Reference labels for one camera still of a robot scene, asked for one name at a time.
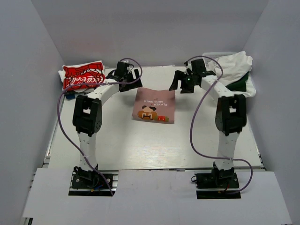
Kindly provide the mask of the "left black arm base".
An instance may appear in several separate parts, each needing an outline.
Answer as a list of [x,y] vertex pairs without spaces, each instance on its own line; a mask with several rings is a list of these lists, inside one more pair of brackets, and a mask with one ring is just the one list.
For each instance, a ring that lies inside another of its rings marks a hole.
[[112,197],[118,185],[118,174],[103,173],[104,178],[95,171],[85,171],[75,166],[73,168],[69,196],[105,196]]

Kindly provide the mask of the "folded blue t shirt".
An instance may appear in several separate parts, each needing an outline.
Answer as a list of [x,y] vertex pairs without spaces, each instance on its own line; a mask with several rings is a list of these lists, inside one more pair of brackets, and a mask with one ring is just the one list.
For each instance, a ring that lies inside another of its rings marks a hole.
[[65,99],[72,100],[77,97],[77,94],[75,92],[67,92],[64,94]]

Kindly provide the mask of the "folded red coca-cola t shirt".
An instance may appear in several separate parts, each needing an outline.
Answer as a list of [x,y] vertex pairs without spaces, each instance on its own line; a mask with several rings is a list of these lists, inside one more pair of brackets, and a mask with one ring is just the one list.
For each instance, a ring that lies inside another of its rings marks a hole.
[[95,88],[96,83],[102,83],[105,79],[104,65],[101,60],[79,65],[62,67],[59,76],[62,81],[62,89],[71,87],[68,91],[81,91],[83,89]]

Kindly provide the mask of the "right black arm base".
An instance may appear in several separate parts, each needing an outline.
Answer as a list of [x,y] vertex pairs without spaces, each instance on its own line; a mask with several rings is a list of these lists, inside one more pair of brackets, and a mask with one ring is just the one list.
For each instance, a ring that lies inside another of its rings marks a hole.
[[216,182],[211,173],[196,173],[191,177],[191,182],[196,185],[196,197],[198,200],[240,199],[239,181],[237,174],[231,178]]

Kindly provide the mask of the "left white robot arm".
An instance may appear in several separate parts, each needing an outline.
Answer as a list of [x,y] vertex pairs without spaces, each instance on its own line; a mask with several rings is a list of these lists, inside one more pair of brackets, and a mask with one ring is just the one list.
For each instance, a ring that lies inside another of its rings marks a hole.
[[102,126],[102,106],[118,92],[142,87],[141,72],[142,70],[134,69],[132,64],[119,61],[103,85],[86,95],[79,95],[75,100],[72,123],[78,134],[81,150],[79,168],[87,171],[83,175],[83,182],[88,187],[94,187],[99,182],[99,175],[93,170],[98,168],[96,137]]

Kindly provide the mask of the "pink t shirt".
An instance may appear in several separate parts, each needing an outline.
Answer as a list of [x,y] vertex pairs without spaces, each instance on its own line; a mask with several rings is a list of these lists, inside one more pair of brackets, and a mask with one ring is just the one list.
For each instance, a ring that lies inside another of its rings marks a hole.
[[175,91],[138,88],[132,116],[135,120],[173,124]]

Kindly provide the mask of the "white plastic basket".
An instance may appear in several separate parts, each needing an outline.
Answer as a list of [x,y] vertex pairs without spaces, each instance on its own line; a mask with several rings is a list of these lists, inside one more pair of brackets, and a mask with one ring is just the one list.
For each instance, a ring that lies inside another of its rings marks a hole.
[[233,55],[236,52],[205,52],[203,56],[207,56],[212,59],[216,59],[223,56]]

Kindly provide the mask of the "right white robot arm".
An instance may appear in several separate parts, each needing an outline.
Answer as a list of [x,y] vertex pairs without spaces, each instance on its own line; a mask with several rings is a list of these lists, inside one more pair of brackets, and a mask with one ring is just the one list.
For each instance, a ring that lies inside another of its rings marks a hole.
[[214,159],[214,167],[218,169],[212,174],[212,183],[217,187],[224,186],[229,177],[225,171],[232,170],[237,139],[247,123],[246,98],[242,94],[234,94],[219,80],[215,72],[208,71],[203,59],[195,57],[184,63],[186,70],[176,70],[169,91],[176,90],[180,83],[181,94],[193,93],[194,87],[205,90],[200,102],[210,95],[217,103],[215,124],[219,131],[217,156],[204,158]]

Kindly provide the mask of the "green and white t shirt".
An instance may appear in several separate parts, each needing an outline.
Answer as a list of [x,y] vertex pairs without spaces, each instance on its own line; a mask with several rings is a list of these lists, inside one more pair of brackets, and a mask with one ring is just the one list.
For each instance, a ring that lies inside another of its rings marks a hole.
[[232,92],[243,94],[246,98],[252,98],[256,95],[250,72],[247,72],[241,79],[226,85],[226,88]]

